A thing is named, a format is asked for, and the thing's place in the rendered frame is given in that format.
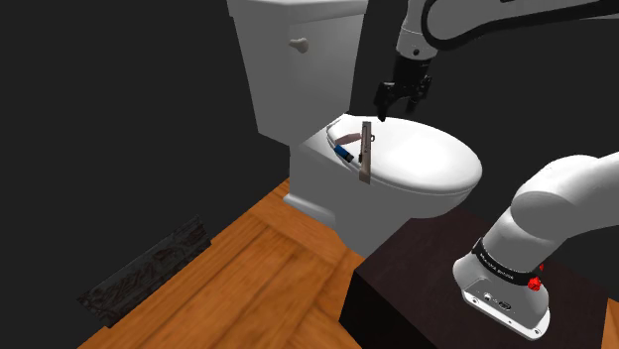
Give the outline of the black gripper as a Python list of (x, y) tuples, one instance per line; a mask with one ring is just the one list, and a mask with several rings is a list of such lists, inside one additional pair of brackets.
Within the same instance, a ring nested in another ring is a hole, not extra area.
[(381, 122), (387, 119), (391, 106), (400, 98), (409, 97), (406, 114), (412, 115), (419, 103), (427, 98), (432, 78), (428, 75), (431, 59), (412, 59), (396, 55), (392, 80), (378, 84), (373, 103)]

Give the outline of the white toilet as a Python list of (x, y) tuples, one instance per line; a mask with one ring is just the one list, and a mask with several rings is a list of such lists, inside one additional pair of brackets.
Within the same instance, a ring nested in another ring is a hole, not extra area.
[[(475, 153), (434, 127), (348, 111), (368, 0), (227, 0), (258, 131), (290, 149), (285, 201), (371, 255), (412, 218), (462, 202), (482, 167)], [(334, 141), (372, 124), (371, 182), (359, 179), (359, 141)]]

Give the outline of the long brown flat bar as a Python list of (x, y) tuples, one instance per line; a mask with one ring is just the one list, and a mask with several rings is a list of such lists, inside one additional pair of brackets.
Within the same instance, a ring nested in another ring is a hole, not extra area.
[(361, 147), (359, 154), (359, 179), (367, 184), (371, 182), (371, 146), (372, 124), (369, 121), (362, 123)]

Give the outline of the dark robot stand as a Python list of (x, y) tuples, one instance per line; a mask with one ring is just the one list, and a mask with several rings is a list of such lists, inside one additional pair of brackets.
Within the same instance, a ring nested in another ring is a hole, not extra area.
[(604, 288), (557, 261), (545, 266), (551, 323), (530, 341), (465, 303), (453, 263), (489, 223), (455, 208), (411, 219), (354, 271), (339, 316), (361, 349), (618, 349)]

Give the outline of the dark patterned flat panel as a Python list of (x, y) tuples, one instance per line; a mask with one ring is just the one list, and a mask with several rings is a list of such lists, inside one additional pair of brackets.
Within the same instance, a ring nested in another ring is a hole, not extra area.
[(210, 246), (196, 215), (76, 300), (111, 328)]

